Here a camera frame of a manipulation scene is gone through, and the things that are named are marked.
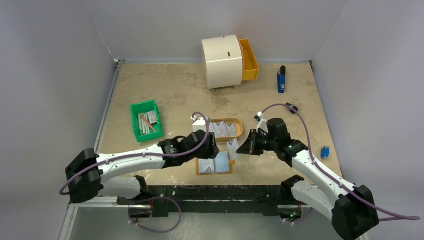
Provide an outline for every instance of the blue object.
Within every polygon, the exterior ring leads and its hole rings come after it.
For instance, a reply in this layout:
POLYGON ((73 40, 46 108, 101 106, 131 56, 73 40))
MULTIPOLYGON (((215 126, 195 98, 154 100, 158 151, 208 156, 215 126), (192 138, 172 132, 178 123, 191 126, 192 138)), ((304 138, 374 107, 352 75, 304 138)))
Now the blue object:
POLYGON ((286 90, 286 66, 281 66, 277 72, 278 92, 283 94, 286 90))
POLYGON ((324 146, 321 148, 321 159, 327 159, 330 156, 330 147, 324 146))
POLYGON ((230 171, 229 157, 227 151, 218 153, 215 158, 215 173, 227 173, 230 171))

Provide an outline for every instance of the cable clip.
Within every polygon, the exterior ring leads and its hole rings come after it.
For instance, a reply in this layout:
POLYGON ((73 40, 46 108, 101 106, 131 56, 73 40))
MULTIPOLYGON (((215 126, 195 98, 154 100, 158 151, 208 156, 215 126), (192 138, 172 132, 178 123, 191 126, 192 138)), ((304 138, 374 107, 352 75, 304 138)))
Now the cable clip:
POLYGON ((343 186, 344 186, 343 182, 342 182, 342 181, 339 181, 339 182, 338 182, 338 187, 342 189, 342 188, 343 188, 343 186))

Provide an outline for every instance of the card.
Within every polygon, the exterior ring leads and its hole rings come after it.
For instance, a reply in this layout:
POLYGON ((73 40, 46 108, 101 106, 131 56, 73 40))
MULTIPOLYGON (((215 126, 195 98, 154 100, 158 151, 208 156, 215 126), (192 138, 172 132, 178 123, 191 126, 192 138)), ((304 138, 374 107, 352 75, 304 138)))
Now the card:
POLYGON ((225 126, 229 137, 237 137, 237 128, 235 122, 226 122, 225 126))
POLYGON ((211 174, 215 172, 215 161, 213 159, 199 159, 199 173, 211 174))
POLYGON ((230 159, 227 151, 220 152, 215 158, 215 172, 227 173, 230 171, 230 159))
POLYGON ((148 117, 148 121, 149 121, 150 124, 155 124, 155 123, 158 122, 158 118, 156 117, 156 112, 155 111, 149 111, 147 113, 147 117, 148 117))
MULTIPOLYGON (((210 120, 209 116, 206 116, 206 121, 209 121, 209 120, 210 120)), ((215 133, 214 124, 212 122, 209 123, 209 132, 215 133)))
POLYGON ((239 142, 237 141, 237 138, 234 138, 226 142, 226 146, 228 148, 228 153, 231 160, 236 160, 241 158, 241 155, 237 153, 237 149, 239 149, 239 142))
POLYGON ((213 128, 215 129, 215 137, 229 137, 227 127, 224 121, 214 122, 213 128))

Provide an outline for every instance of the wooden stick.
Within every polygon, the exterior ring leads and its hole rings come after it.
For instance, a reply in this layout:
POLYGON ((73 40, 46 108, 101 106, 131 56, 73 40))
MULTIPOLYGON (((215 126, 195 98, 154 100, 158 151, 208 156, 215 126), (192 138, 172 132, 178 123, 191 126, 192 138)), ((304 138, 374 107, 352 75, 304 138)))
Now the wooden stick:
POLYGON ((145 121, 145 123, 153 130, 153 132, 156 133, 156 129, 150 124, 149 120, 147 120, 145 118, 145 116, 143 116, 143 114, 140 113, 140 117, 145 121))

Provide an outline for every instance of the small white box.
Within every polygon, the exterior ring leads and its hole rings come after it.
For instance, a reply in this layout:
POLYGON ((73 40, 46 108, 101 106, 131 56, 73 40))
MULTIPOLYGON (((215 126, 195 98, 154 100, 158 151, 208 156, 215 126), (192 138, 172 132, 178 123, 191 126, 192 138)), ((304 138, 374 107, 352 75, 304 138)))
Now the small white box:
POLYGON ((150 124, 155 124, 158 122, 158 118, 156 117, 156 112, 155 111, 149 111, 147 113, 147 117, 148 117, 148 121, 150 124))

